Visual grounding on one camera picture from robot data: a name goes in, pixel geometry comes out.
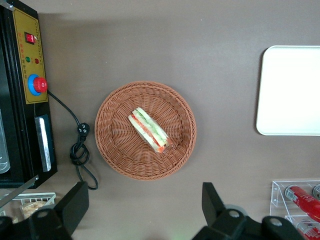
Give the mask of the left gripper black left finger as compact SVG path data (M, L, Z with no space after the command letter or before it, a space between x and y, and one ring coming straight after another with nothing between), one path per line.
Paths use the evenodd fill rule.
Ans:
M71 240L89 209L88 183L77 182L54 207L44 207L28 219L32 240Z

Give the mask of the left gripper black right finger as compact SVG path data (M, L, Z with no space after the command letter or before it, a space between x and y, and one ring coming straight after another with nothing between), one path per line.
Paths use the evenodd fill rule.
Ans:
M207 225L194 240L259 240L261 226L237 207L227 208L211 182L202 184L202 211Z

